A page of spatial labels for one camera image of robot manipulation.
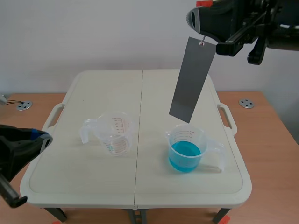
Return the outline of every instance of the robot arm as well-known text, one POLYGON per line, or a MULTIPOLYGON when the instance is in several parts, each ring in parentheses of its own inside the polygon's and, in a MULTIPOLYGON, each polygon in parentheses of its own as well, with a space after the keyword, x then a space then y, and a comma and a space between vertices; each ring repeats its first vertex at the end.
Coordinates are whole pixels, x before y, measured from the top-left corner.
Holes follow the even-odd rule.
POLYGON ((19 198, 9 182, 51 142, 46 132, 0 125, 0 195, 10 207, 19 207, 27 197, 19 198))
POLYGON ((266 47, 299 50, 298 8, 296 0, 220 0, 191 10, 187 22, 218 42, 219 55, 235 56, 257 39, 248 63, 259 65, 266 47))

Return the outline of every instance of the gray paper strip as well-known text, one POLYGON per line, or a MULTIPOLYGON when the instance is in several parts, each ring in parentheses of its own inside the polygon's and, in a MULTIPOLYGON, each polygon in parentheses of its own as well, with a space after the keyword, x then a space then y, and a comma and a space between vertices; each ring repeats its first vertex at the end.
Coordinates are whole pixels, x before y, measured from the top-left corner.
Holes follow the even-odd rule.
POLYGON ((189 37, 169 114, 190 122, 216 52, 216 45, 189 37))

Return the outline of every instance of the table seam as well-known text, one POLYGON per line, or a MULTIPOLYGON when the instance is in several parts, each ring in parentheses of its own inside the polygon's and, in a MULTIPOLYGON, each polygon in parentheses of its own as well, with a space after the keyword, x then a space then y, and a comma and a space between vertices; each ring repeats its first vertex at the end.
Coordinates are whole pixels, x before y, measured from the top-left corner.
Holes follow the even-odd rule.
POLYGON ((135 206, 135 196, 136 196, 138 146, 139 146, 139 134, 140 134, 141 101, 142 101, 142 84, 143 84, 143 70, 142 70, 142 78, 141 78, 141 94, 140 94, 140 109, 139 109, 139 124, 138 124, 138 142, 137 142, 137 157, 136 157, 136 171, 135 171, 135 189, 134 189, 134 206, 135 206))

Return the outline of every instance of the measuring cup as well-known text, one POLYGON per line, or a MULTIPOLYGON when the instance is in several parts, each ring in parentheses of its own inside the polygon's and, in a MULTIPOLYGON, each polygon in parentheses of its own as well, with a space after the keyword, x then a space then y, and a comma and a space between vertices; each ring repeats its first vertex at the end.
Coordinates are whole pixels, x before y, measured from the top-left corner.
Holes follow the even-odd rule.
POLYGON ((133 122, 123 112, 102 114, 98 119, 85 120, 80 128, 82 143, 89 141, 90 131, 112 155, 125 154, 132 145, 133 122))
POLYGON ((201 158, 208 152, 220 156, 219 169, 224 170, 227 163, 226 149, 223 144, 209 139, 206 133, 192 125, 178 125, 166 132, 169 145, 169 161, 182 172, 194 170, 201 158))

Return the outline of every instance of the table handle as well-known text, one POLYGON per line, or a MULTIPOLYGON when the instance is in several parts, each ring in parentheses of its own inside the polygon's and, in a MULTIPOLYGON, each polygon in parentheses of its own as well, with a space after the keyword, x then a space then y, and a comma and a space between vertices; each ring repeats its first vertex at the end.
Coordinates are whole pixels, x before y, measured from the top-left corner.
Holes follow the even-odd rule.
POLYGON ((235 136, 235 134, 237 134, 238 128, 237 125, 235 124, 234 118, 232 116, 232 113, 229 110, 229 107, 223 103, 220 103, 218 107, 223 110, 226 120, 228 121, 228 125, 232 131, 232 134, 235 136))
POLYGON ((45 124, 43 125, 43 131, 47 131, 48 128, 51 126, 52 122, 56 119, 56 116, 60 110, 64 108, 65 104, 60 103, 57 104, 51 111, 50 115, 48 116, 45 124))

